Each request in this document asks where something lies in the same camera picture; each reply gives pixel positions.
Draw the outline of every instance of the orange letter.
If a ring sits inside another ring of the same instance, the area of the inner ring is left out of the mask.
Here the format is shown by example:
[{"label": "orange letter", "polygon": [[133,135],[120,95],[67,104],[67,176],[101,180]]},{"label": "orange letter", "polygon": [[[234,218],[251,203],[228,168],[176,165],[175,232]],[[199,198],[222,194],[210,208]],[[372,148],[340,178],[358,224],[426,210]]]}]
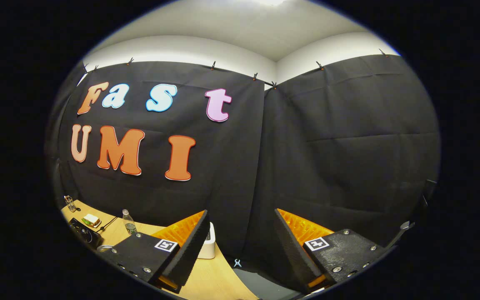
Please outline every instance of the orange letter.
[{"label": "orange letter", "polygon": [[97,85],[92,85],[88,89],[88,94],[82,101],[82,106],[77,111],[78,115],[86,114],[90,110],[90,102],[95,103],[96,100],[99,98],[99,94],[101,91],[105,91],[108,87],[108,82],[103,82]]},{"label": "orange letter", "polygon": [[172,157],[170,160],[170,169],[166,171],[166,178],[169,180],[178,180],[185,182],[192,176],[188,173],[188,154],[190,148],[196,144],[196,140],[183,135],[172,135],[168,142],[172,144]]},{"label": "orange letter", "polygon": [[123,164],[120,170],[126,174],[140,175],[142,171],[138,167],[138,151],[140,141],[143,140],[145,133],[138,129],[129,129],[122,142],[118,144],[114,127],[103,126],[99,131],[101,132],[101,149],[97,166],[102,169],[110,168],[110,164],[107,161],[108,156],[110,162],[112,162],[113,169],[117,170],[123,157]]},{"label": "orange letter", "polygon": [[73,126],[72,133],[72,156],[75,161],[83,162],[86,159],[86,146],[88,145],[88,134],[92,131],[92,127],[89,125],[84,125],[82,128],[82,145],[80,147],[80,153],[77,150],[77,140],[79,137],[80,125],[75,124]]}]

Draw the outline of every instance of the light blue letter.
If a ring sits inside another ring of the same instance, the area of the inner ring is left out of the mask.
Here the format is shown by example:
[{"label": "light blue letter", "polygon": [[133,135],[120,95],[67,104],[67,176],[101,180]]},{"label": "light blue letter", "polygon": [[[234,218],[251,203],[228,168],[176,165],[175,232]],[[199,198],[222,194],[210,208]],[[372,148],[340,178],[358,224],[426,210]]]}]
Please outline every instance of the light blue letter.
[{"label": "light blue letter", "polygon": [[177,95],[177,87],[171,84],[155,85],[149,92],[151,99],[145,103],[148,111],[164,112],[172,106],[173,96]]},{"label": "light blue letter", "polygon": [[110,94],[103,99],[103,107],[119,108],[125,103],[124,98],[128,91],[129,86],[125,83],[114,85],[109,91]]}]

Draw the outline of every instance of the white device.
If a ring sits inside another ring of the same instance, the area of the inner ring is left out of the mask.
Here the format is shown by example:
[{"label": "white device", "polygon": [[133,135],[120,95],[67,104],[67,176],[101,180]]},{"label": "white device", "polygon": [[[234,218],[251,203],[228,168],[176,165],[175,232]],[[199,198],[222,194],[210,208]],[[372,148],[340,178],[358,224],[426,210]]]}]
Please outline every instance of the white device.
[{"label": "white device", "polygon": [[208,230],[207,238],[205,239],[205,243],[203,243],[200,254],[197,257],[203,258],[205,260],[210,260],[215,256],[215,253],[214,253],[215,248],[216,248],[216,236],[214,234],[214,225],[212,225],[212,222],[210,222],[210,229]]}]

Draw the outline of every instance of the glass bottle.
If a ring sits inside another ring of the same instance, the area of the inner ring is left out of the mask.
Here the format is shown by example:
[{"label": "glass bottle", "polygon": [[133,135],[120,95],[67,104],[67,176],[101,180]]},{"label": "glass bottle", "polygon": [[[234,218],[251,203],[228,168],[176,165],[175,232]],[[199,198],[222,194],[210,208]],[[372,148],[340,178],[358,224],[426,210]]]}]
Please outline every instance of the glass bottle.
[{"label": "glass bottle", "polygon": [[71,212],[75,212],[76,208],[75,208],[75,204],[73,202],[73,199],[72,197],[70,196],[64,196],[64,199],[66,200],[66,205],[68,205],[68,209],[71,211]]},{"label": "glass bottle", "polygon": [[129,215],[129,211],[127,209],[122,210],[123,213],[123,224],[125,225],[125,229],[127,229],[128,234],[135,234],[137,233],[137,226],[135,225],[135,221]]}]

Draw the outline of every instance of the letter s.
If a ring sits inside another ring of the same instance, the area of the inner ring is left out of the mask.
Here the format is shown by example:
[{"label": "letter s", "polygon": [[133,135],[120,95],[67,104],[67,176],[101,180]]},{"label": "letter s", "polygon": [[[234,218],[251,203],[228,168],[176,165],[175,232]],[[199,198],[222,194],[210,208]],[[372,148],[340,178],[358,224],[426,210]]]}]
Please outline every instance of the letter s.
[{"label": "letter s", "polygon": [[172,105],[172,97],[177,95],[177,87],[172,84],[158,84],[151,89],[149,95],[151,99],[147,100],[145,108],[150,112],[164,112]]}]

